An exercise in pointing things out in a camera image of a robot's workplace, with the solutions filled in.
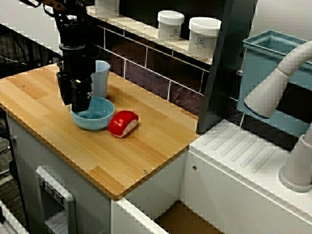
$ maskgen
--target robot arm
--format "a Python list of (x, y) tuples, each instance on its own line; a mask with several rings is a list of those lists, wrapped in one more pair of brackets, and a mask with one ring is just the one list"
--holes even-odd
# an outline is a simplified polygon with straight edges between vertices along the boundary
[[(38, 4), (20, 1), (32, 7), (43, 4), (45, 13), (55, 18), (60, 34), (59, 48), (63, 52), (57, 73), (62, 100), (65, 105), (72, 104), (74, 112), (87, 110), (93, 94), (91, 74), (96, 71), (95, 60), (99, 56), (86, 10), (86, 6), (94, 5), (94, 0), (36, 0)], [(46, 5), (53, 8), (53, 13), (45, 9)]]

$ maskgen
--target wire basket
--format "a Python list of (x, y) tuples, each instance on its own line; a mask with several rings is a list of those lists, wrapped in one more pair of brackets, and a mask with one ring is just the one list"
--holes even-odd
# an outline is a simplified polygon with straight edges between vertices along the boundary
[(0, 24), (0, 78), (61, 60), (61, 55)]

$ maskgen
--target white jar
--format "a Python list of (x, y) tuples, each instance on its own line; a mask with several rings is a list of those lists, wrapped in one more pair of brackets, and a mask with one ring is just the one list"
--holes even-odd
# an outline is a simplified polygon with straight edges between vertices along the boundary
[(160, 11), (158, 13), (158, 38), (163, 41), (178, 41), (184, 15), (175, 11)]
[(119, 5), (120, 0), (95, 0), (95, 15), (105, 19), (117, 18)]
[(190, 19), (190, 39), (188, 51), (190, 54), (204, 59), (212, 59), (221, 21), (207, 17)]

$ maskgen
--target cup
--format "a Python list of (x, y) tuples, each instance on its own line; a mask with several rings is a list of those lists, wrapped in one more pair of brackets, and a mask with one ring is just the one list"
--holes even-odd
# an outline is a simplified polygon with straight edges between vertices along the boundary
[(108, 75), (110, 65), (101, 60), (96, 60), (96, 72), (91, 74), (93, 96), (106, 98)]
[(160, 11), (158, 13), (158, 38), (163, 41), (178, 41), (184, 15), (175, 11)]

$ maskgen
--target wooden countertop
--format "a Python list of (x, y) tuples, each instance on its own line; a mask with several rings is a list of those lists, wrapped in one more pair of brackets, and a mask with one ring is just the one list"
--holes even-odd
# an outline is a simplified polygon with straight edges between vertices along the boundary
[(0, 79), (0, 107), (111, 199), (124, 197), (199, 137), (198, 117), (114, 73), (107, 99), (115, 113), (137, 113), (138, 126), (122, 139), (107, 129), (84, 130), (62, 102), (58, 71), (53, 64)]

